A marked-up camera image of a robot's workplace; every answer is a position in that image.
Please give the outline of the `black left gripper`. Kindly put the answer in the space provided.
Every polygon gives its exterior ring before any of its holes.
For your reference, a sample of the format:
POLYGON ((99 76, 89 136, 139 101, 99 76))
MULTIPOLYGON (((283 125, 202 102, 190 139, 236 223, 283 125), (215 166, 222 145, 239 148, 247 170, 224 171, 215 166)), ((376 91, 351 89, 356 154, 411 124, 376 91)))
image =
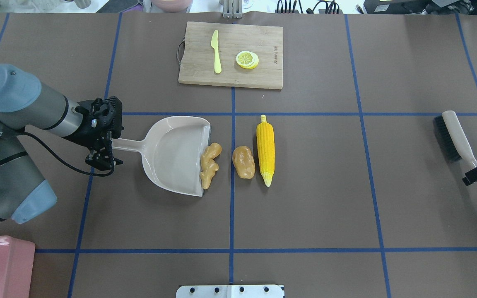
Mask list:
POLYGON ((75 132, 75 143, 92 149, 85 163, 99 171, 112 171, 123 160, 114 157, 106 148, 108 141, 121 136, 123 104, 115 96, 78 102, 75 111, 83 115, 75 132))

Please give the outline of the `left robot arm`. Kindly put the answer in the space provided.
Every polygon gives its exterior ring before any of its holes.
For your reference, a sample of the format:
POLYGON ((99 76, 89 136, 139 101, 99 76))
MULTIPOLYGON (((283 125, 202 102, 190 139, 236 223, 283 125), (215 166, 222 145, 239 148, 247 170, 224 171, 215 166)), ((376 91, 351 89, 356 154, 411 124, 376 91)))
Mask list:
POLYGON ((20 135, 36 140, 75 172, 107 177, 122 164, 113 154, 113 140, 123 130, 122 108, 115 96, 74 102, 34 74, 0 64, 0 223, 12 219, 23 224, 57 202, 51 185, 21 144, 20 135), (85 162, 96 172, 68 164, 40 138, 27 132, 27 126, 87 148, 85 162))

